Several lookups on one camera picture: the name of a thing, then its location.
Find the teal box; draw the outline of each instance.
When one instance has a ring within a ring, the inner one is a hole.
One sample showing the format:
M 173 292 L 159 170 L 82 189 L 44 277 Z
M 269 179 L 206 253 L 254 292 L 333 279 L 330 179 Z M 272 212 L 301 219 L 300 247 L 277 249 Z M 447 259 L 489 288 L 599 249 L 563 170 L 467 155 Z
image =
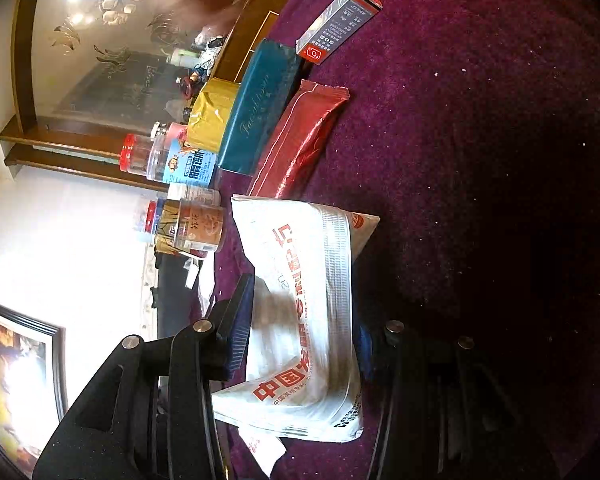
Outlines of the teal box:
M 260 153 L 300 83 L 294 48 L 263 40 L 251 57 L 229 115 L 218 168 L 253 174 Z

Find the wooden trim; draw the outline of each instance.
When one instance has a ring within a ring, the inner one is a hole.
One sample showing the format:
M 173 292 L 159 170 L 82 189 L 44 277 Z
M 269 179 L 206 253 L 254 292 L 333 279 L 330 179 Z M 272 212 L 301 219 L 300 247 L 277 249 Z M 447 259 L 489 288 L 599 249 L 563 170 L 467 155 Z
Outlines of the wooden trim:
M 136 133 L 133 128 L 119 128 L 116 126 L 107 126 L 106 124 L 91 123 L 81 121 L 76 118 L 48 117 L 38 115 L 38 125 L 45 130 L 55 130 L 56 132 L 68 132 L 70 134 L 81 134 L 96 137 L 109 137 L 110 139 L 124 139 L 129 132 Z
M 272 15 L 275 16 L 275 18 L 273 19 L 272 23 L 269 23 L 269 17 Z M 251 45 L 249 46 L 249 51 L 244 55 L 242 64 L 240 65 L 240 68 L 238 69 L 238 73 L 234 78 L 235 83 L 242 81 L 242 78 L 244 77 L 244 73 L 247 71 L 247 67 L 249 65 L 249 62 L 251 61 L 251 56 L 256 51 L 256 47 L 260 44 L 260 42 L 262 40 L 264 40 L 264 38 L 267 37 L 267 34 L 271 30 L 271 27 L 273 27 L 273 24 L 276 22 L 279 15 L 280 14 L 278 12 L 273 12 L 273 10 L 270 10 L 269 13 L 267 14 L 267 17 L 264 19 L 264 21 L 260 25 L 260 28 L 258 29 L 258 32 L 257 32 L 255 38 L 253 38 L 253 41 L 251 41 Z M 264 34 L 261 36 L 262 29 L 266 25 L 268 25 L 268 26 L 267 26 L 266 30 L 264 31 Z
M 254 48 L 256 31 L 272 14 L 278 14 L 288 0 L 247 0 L 238 21 L 224 42 L 224 47 L 216 59 L 211 77 L 239 83 L 245 58 Z
M 11 83 L 21 132 L 36 126 L 31 75 L 31 40 L 38 0 L 17 0 L 11 29 Z
M 140 175 L 125 173 L 114 164 L 99 162 L 89 158 L 63 155 L 61 153 L 36 150 L 33 146 L 16 144 L 4 160 L 6 166 L 32 166 L 43 170 L 60 171 L 61 173 L 76 174 L 125 184 L 127 186 L 142 187 L 153 191 L 167 192 L 169 186 L 161 182 L 153 182 Z
M 94 136 L 47 130 L 42 126 L 34 126 L 22 133 L 18 127 L 16 117 L 11 119 L 0 133 L 0 140 L 26 144 L 27 146 L 43 146 L 56 150 L 69 150 L 71 152 L 87 155 L 120 158 L 120 151 L 125 136 Z

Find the yellow package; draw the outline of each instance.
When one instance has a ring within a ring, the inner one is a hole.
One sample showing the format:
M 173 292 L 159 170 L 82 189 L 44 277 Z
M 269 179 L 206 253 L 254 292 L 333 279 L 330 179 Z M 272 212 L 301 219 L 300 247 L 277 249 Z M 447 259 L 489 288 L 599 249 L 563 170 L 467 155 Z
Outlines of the yellow package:
M 187 140 L 191 146 L 217 153 L 240 85 L 211 78 L 193 103 Z

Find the black metal frame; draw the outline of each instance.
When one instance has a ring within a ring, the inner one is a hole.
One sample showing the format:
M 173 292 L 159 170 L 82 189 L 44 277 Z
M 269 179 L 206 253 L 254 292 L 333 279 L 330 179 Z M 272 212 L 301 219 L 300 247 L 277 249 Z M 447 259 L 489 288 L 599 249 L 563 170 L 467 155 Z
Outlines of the black metal frame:
M 60 423 L 33 480 L 224 479 L 209 382 L 242 361 L 253 285 L 243 275 L 230 301 L 174 337 L 125 338 Z M 378 354 L 386 389 L 368 480 L 559 478 L 469 338 L 424 339 L 393 321 Z M 167 374 L 160 429 L 158 377 Z

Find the blue package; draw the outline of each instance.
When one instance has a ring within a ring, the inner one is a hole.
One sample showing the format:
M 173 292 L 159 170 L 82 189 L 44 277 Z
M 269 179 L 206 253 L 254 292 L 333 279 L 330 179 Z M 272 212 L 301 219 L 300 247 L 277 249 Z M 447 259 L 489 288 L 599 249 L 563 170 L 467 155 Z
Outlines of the blue package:
M 251 57 L 224 129 L 218 168 L 253 174 L 260 153 L 298 89 L 296 50 L 263 40 Z
M 162 181 L 208 187 L 215 164 L 215 153 L 183 147 L 178 139 L 173 139 Z

